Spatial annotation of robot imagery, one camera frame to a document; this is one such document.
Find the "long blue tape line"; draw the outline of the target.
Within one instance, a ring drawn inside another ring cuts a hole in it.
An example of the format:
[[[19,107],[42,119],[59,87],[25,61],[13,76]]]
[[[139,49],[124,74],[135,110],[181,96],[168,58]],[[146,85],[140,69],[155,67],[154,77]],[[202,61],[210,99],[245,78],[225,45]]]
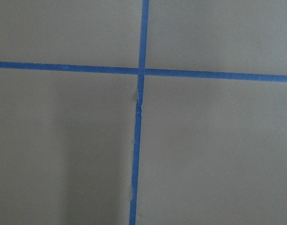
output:
[[[144,72],[145,75],[152,75],[152,76],[193,77],[193,78],[287,83],[287,75],[266,75],[266,74],[231,73],[231,72],[207,72],[207,71],[188,71],[188,70],[151,69],[151,68],[138,69],[131,67],[81,66],[81,65],[66,65],[66,64],[45,64],[45,63],[26,63],[26,62],[4,62],[4,61],[0,61],[0,68],[89,72],[89,73],[106,73],[106,74],[130,74],[130,75],[137,75],[139,72]]]

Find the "crossing blue tape line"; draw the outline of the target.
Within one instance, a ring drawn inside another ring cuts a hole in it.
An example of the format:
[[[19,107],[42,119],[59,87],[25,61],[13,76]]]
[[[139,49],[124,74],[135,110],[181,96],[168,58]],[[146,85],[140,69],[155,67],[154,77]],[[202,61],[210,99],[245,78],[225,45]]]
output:
[[[132,179],[131,188],[132,195],[129,208],[129,224],[136,224],[137,209],[137,192],[138,192],[138,175],[139,175],[139,159],[140,159],[140,142],[142,127],[142,105],[144,97],[144,79],[145,79],[145,63],[146,63],[146,46],[149,16],[149,1],[142,1],[142,19],[139,45],[139,61],[137,72],[137,101],[135,112],[135,129],[134,129],[134,146],[133,146],[133,162],[132,162]]]

